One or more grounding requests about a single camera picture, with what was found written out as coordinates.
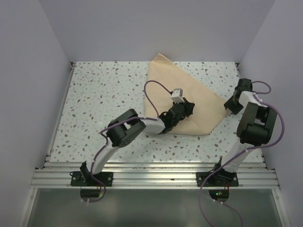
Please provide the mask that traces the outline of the beige cloth mat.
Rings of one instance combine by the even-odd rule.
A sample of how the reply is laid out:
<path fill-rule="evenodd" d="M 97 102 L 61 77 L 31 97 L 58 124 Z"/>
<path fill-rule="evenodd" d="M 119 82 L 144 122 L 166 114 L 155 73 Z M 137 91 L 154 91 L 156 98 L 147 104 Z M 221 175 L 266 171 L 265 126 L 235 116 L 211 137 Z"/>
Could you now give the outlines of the beige cloth mat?
<path fill-rule="evenodd" d="M 183 89 L 183 97 L 195 104 L 193 114 L 180 121 L 169 134 L 208 135 L 228 114 L 223 106 L 225 99 L 160 53 L 149 63 L 147 79 L 160 82 L 169 91 Z"/>

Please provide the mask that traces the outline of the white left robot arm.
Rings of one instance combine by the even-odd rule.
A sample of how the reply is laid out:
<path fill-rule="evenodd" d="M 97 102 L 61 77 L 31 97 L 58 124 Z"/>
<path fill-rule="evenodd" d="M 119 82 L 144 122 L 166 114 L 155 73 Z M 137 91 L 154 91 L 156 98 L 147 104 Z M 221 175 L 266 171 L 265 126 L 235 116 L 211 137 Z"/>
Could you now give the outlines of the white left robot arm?
<path fill-rule="evenodd" d="M 132 143 L 142 132 L 151 134 L 167 134 L 185 118 L 193 114 L 195 104 L 182 98 L 174 102 L 172 107 L 157 118 L 140 117 L 134 109 L 129 109 L 112 120 L 100 135 L 106 139 L 105 145 L 94 155 L 92 161 L 81 164 L 81 179 L 92 186 L 102 185 L 98 174 L 108 160 L 120 149 Z"/>

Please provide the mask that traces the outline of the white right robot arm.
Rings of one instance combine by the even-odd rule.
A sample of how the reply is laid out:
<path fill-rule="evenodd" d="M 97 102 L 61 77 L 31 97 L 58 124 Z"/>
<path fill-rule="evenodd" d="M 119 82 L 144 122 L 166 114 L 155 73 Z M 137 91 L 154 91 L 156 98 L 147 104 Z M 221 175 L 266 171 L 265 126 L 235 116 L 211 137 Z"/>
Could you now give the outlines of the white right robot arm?
<path fill-rule="evenodd" d="M 258 100 L 250 79 L 239 79 L 232 97 L 225 102 L 224 107 L 232 114 L 238 114 L 241 110 L 244 112 L 232 149 L 219 159 L 211 173 L 213 184 L 218 186 L 227 180 L 234 180 L 239 166 L 250 152 L 269 143 L 277 117 L 273 108 Z"/>

